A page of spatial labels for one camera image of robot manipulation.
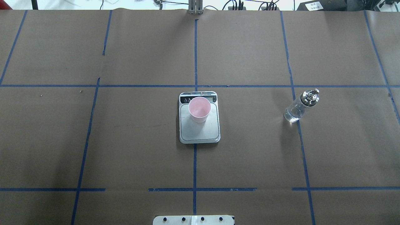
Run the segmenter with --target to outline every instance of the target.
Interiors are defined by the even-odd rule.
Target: label
[[[324,9],[320,2],[307,3],[307,4],[305,4],[305,6],[307,7],[307,9],[309,11],[315,11],[315,10]]]

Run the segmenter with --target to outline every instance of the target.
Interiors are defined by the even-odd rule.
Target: grid line
[[[69,88],[69,87],[85,87],[95,88],[94,84],[1,84],[0,87],[10,88]],[[195,88],[192,84],[100,84],[100,88]],[[292,85],[284,84],[211,84],[197,85],[198,88],[291,88]],[[294,88],[400,88],[400,85],[293,85]]]
[[[108,24],[107,24],[106,37],[104,38],[103,55],[106,55],[106,46],[107,46],[107,39],[108,39],[108,31],[109,31],[109,29],[110,29],[111,16],[112,16],[112,10],[110,10],[110,15],[108,16]]]
[[[180,192],[180,191],[255,191],[255,187],[197,187],[197,188],[149,188],[149,192]]]
[[[366,11],[366,10],[364,10],[364,17],[365,17],[365,22],[367,23],[368,33],[369,33],[370,38],[371,38],[372,46],[374,47],[375,55],[376,55],[376,58],[377,58],[377,60],[378,60],[379,67],[380,67],[380,70],[381,70],[381,72],[382,72],[383,79],[385,80],[385,84],[386,84],[386,87],[387,87],[388,92],[389,92],[389,95],[390,95],[390,100],[392,101],[392,105],[393,105],[393,108],[394,108],[394,113],[396,114],[397,122],[398,122],[399,125],[400,125],[400,116],[399,116],[399,112],[397,111],[397,106],[396,106],[396,103],[394,102],[393,95],[392,95],[392,91],[390,90],[390,87],[389,87],[388,78],[386,77],[385,70],[383,69],[382,62],[381,62],[381,60],[380,60],[378,50],[376,49],[374,37],[372,36],[372,32],[371,32],[371,28],[370,28],[370,23],[369,23],[369,21],[368,21],[368,15],[367,15],[367,11]]]
[[[18,40],[18,37],[19,37],[19,35],[21,33],[22,25],[24,24],[24,21],[25,21],[27,13],[28,13],[28,11],[25,10],[24,16],[22,17],[21,24],[20,24],[20,27],[19,27],[18,32],[17,32],[17,35],[15,36],[14,43],[12,43],[10,54],[8,55],[8,58],[7,58],[7,61],[6,61],[6,65],[4,66],[4,70],[3,70],[3,73],[2,73],[1,78],[0,78],[0,84],[3,83],[3,79],[4,79],[4,76],[6,75],[8,64],[10,63],[10,59],[11,59],[12,53],[14,52],[14,48],[15,48],[15,45],[17,44],[17,40]]]
[[[80,173],[79,173],[78,187],[77,187],[77,190],[76,190],[74,209],[72,211],[71,225],[74,225],[74,223],[75,223],[76,210],[78,208],[80,187],[81,187],[81,184],[82,184],[83,170],[85,168],[86,154],[88,152],[90,132],[92,131],[93,113],[94,113],[94,108],[96,106],[96,100],[97,100],[97,93],[98,93],[98,90],[99,90],[99,84],[100,84],[100,78],[97,79],[96,91],[94,92],[92,111],[90,113],[88,133],[86,135],[85,149],[83,151],[82,165],[80,167]]]
[[[293,100],[295,100],[296,99],[296,94],[295,94],[295,91],[294,91],[292,69],[290,68],[290,64],[289,64],[289,49],[288,49],[288,44],[287,44],[287,41],[286,41],[285,24],[284,24],[284,20],[283,20],[282,11],[280,11],[280,20],[281,20],[281,23],[282,23],[282,32],[283,32],[283,39],[284,39],[284,43],[285,43],[286,59],[287,59],[287,62],[288,62],[290,83],[291,83],[291,86],[292,86],[292,95],[293,95]],[[310,206],[310,213],[311,213],[311,222],[312,222],[313,225],[315,225],[314,206],[312,204],[310,181],[308,179],[307,161],[306,161],[306,153],[304,151],[303,135],[301,133],[300,121],[297,121],[296,123],[297,123],[297,128],[298,128],[298,132],[299,132],[299,136],[300,136],[301,151],[302,151],[302,155],[303,155],[303,168],[304,168],[304,176],[305,176],[305,179],[306,179],[308,204]]]
[[[311,187],[312,191],[376,191],[400,190],[400,187]],[[307,191],[305,187],[294,187],[292,191]]]

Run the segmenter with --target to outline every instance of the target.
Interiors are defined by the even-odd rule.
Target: plastic cup
[[[202,123],[206,121],[210,111],[211,103],[206,98],[196,97],[189,102],[189,112],[192,119],[196,123]]]

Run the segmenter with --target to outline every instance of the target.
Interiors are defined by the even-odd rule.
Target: digital scale
[[[204,97],[211,103],[207,120],[196,123],[189,113],[189,102]],[[184,144],[216,143],[221,139],[218,98],[214,91],[183,92],[179,95],[179,139]]]

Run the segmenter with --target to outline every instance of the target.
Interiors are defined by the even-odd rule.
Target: blue tape
[[[291,85],[198,85],[202,88],[290,88]]]
[[[193,145],[193,215],[196,215],[197,189],[197,144]]]
[[[306,191],[305,187],[294,187],[292,191]],[[311,187],[312,191],[380,191],[400,190],[400,187]]]
[[[112,10],[110,10],[110,15],[108,16],[108,24],[107,24],[106,37],[105,37],[105,39],[104,39],[103,55],[106,54],[106,46],[107,46],[107,39],[108,39],[108,31],[110,30],[111,16],[112,16]]]
[[[195,85],[102,84],[101,88],[193,88]]]
[[[285,32],[285,23],[283,21],[283,13],[280,11],[280,21],[282,23],[282,33],[283,33],[283,41],[285,43],[285,52],[286,52],[286,61],[288,64],[288,70],[289,70],[289,75],[290,75],[290,85],[292,87],[292,95],[293,95],[293,100],[296,99],[296,95],[294,93],[294,83],[293,83],[293,76],[292,76],[292,68],[290,67],[289,64],[289,49],[288,49],[288,43],[286,40],[286,32]]]
[[[52,87],[52,88],[94,88],[96,85],[85,84],[2,84],[1,87],[18,87],[18,88],[36,88],[36,87]]]
[[[293,85],[295,88],[386,88],[385,85]]]
[[[299,132],[299,135],[300,135],[301,152],[302,152],[302,154],[303,154],[303,167],[304,167],[304,175],[305,175],[305,177],[306,177],[308,204],[310,205],[311,221],[312,221],[312,224],[315,225],[314,206],[313,206],[313,204],[312,204],[311,189],[310,189],[310,180],[308,179],[308,169],[307,169],[306,153],[305,153],[305,151],[304,151],[303,135],[301,134],[300,121],[297,121],[297,129],[298,129],[298,132]]]
[[[75,195],[75,203],[74,203],[74,210],[72,211],[71,225],[74,225],[75,223],[76,210],[78,208],[79,193],[80,192],[77,191]]]
[[[197,20],[194,20],[194,91],[197,91]]]
[[[255,191],[255,187],[227,187],[227,188],[149,188],[149,192],[168,192],[168,191]]]
[[[371,38],[371,41],[372,41],[372,46],[374,47],[375,55],[376,55],[376,58],[378,59],[378,63],[379,63],[380,70],[382,71],[383,79],[385,80],[386,87],[387,87],[388,92],[389,92],[389,94],[390,94],[390,100],[392,101],[392,105],[393,105],[393,108],[394,108],[394,113],[396,114],[397,122],[398,122],[399,125],[400,125],[400,116],[399,116],[399,112],[398,112],[398,110],[397,110],[396,103],[394,102],[393,95],[392,95],[392,91],[390,90],[389,82],[388,82],[388,79],[387,79],[387,77],[386,77],[385,70],[383,69],[382,62],[381,62],[380,57],[379,57],[379,54],[378,54],[378,50],[376,49],[374,37],[372,36],[372,32],[371,32],[371,28],[370,28],[370,23],[369,23],[369,21],[368,21],[367,11],[365,11],[365,10],[364,10],[364,16],[365,16],[365,22],[367,23],[368,33],[370,34],[370,38]]]
[[[10,59],[11,59],[12,53],[14,51],[15,45],[17,43],[18,37],[19,37],[19,35],[21,33],[22,25],[24,24],[24,21],[25,21],[27,13],[28,13],[28,11],[25,10],[24,16],[22,17],[22,21],[21,21],[20,27],[19,27],[18,32],[17,32],[17,35],[15,36],[14,43],[12,44],[12,47],[11,47],[11,50],[10,50],[10,54],[8,55],[8,58],[7,58],[7,61],[6,61],[6,65],[4,66],[4,70],[3,70],[3,73],[2,73],[1,78],[0,78],[0,84],[3,83],[3,79],[4,79],[4,76],[6,75],[8,64],[10,62]]]
[[[75,223],[75,215],[76,215],[76,209],[78,207],[78,200],[79,200],[79,192],[80,192],[80,187],[82,184],[82,177],[83,177],[83,170],[85,168],[85,161],[86,161],[86,154],[88,151],[88,146],[89,146],[89,137],[90,137],[90,132],[92,130],[92,121],[93,121],[93,113],[94,113],[94,108],[96,106],[96,100],[97,100],[97,93],[99,90],[99,84],[100,84],[100,78],[97,79],[97,84],[96,84],[96,91],[94,92],[94,98],[93,98],[93,105],[92,105],[92,111],[90,113],[90,120],[89,120],[89,126],[88,126],[88,133],[86,135],[86,142],[85,142],[85,149],[83,151],[83,158],[82,158],[82,165],[80,167],[80,173],[79,173],[79,181],[78,181],[78,190],[76,191],[76,196],[75,196],[75,203],[74,203],[74,210],[72,212],[72,219],[71,219],[71,225]]]
[[[255,187],[246,188],[197,188],[197,191],[255,191]]]
[[[2,84],[0,87],[79,87],[94,88],[93,84]],[[101,84],[100,88],[194,88],[195,85],[173,84]],[[197,85],[201,88],[291,88],[291,85]],[[387,88],[386,85],[293,85],[294,88]],[[390,88],[400,88],[400,85],[389,85]]]
[[[288,70],[289,70],[289,74],[290,74],[290,84],[292,86],[292,96],[293,96],[293,100],[295,100],[296,99],[296,95],[295,95],[295,92],[294,92],[292,69],[290,68],[290,64],[289,64],[289,50],[288,50],[288,44],[287,44],[287,41],[286,41],[285,24],[284,24],[284,20],[283,20],[282,11],[280,11],[280,21],[282,23],[282,32],[283,32],[283,40],[284,40],[284,43],[285,43],[286,59],[287,59]],[[298,132],[299,132],[299,135],[300,135],[301,151],[302,151],[302,154],[303,154],[303,168],[304,168],[304,175],[305,175],[305,178],[306,178],[308,204],[310,205],[311,221],[312,221],[312,224],[315,225],[314,206],[312,204],[310,181],[308,180],[307,161],[306,161],[306,154],[304,152],[303,135],[301,134],[300,121],[297,121],[297,128],[298,128]]]

